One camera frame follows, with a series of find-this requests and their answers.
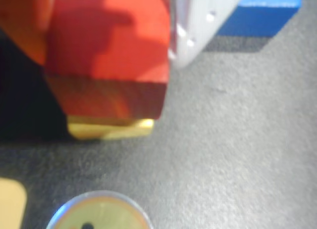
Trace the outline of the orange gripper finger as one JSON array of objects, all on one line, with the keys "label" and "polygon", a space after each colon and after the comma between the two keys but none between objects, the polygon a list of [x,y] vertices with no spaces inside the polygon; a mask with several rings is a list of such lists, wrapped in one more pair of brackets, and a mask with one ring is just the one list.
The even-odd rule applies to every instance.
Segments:
[{"label": "orange gripper finger", "polygon": [[0,28],[37,64],[47,54],[46,34],[54,0],[0,0]]}]

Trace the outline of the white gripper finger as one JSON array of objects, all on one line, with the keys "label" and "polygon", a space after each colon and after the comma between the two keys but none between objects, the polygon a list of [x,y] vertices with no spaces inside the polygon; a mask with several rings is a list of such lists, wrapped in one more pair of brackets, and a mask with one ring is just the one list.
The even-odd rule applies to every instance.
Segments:
[{"label": "white gripper finger", "polygon": [[217,34],[240,0],[173,0],[168,57],[173,68],[189,65]]}]

